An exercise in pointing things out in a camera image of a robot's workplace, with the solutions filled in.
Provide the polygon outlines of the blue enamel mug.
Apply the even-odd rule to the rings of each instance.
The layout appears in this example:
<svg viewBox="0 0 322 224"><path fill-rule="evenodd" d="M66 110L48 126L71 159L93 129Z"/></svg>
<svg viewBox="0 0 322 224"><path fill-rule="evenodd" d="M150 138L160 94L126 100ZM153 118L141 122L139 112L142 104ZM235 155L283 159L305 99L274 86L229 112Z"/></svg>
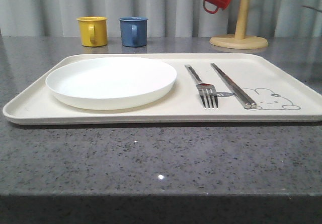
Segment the blue enamel mug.
<svg viewBox="0 0 322 224"><path fill-rule="evenodd" d="M122 45L142 47L147 44L147 20L145 17L122 17L119 19Z"/></svg>

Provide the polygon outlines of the yellow enamel mug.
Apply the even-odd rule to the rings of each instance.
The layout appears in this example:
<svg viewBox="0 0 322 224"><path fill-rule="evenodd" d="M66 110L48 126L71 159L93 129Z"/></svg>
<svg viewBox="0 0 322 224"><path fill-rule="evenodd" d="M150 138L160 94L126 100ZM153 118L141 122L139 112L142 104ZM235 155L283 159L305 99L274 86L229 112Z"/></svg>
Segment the yellow enamel mug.
<svg viewBox="0 0 322 224"><path fill-rule="evenodd" d="M108 44L107 18L87 16L77 18L82 46L100 47Z"/></svg>

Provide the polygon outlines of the wooden mug tree stand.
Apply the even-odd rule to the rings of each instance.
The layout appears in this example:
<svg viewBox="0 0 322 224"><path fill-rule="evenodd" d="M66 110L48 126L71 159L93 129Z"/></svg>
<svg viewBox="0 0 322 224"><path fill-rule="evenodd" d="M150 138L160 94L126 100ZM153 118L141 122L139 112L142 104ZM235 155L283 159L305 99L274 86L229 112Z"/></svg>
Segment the wooden mug tree stand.
<svg viewBox="0 0 322 224"><path fill-rule="evenodd" d="M250 0L240 0L235 33L213 36L210 38L209 43L218 47L243 50L267 47L267 39L258 36L246 35L249 6Z"/></svg>

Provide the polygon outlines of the cream rabbit serving tray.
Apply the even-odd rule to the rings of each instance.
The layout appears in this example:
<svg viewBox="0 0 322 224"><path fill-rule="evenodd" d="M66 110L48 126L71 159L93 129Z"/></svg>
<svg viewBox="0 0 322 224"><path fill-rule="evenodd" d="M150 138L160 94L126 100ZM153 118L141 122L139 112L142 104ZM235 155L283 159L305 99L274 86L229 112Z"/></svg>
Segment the cream rabbit serving tray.
<svg viewBox="0 0 322 224"><path fill-rule="evenodd" d="M3 108L19 125L148 122L313 122L321 121L321 95L266 59L242 53L147 54L172 65L178 78L163 98L136 108L94 111L68 106L53 97L41 76ZM217 109L202 107L189 64L215 85Z"/></svg>

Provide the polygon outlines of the white round plate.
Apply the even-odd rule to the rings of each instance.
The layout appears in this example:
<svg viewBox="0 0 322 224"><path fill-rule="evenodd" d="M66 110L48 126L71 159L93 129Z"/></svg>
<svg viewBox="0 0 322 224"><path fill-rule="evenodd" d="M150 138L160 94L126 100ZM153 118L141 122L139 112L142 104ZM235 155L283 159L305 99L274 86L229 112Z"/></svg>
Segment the white round plate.
<svg viewBox="0 0 322 224"><path fill-rule="evenodd" d="M51 72L46 85L59 101L82 109L118 110L142 106L165 96L177 71L141 57L81 60Z"/></svg>

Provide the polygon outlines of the stainless steel fork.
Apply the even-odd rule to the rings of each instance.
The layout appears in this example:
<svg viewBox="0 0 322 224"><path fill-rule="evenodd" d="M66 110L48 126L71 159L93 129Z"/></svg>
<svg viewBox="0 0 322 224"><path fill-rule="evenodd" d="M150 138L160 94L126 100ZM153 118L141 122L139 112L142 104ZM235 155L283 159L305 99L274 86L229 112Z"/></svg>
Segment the stainless steel fork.
<svg viewBox="0 0 322 224"><path fill-rule="evenodd" d="M196 82L196 88L198 90L204 109L218 108L218 96L215 86L202 82L191 65L186 64L185 68L188 70L188 72Z"/></svg>

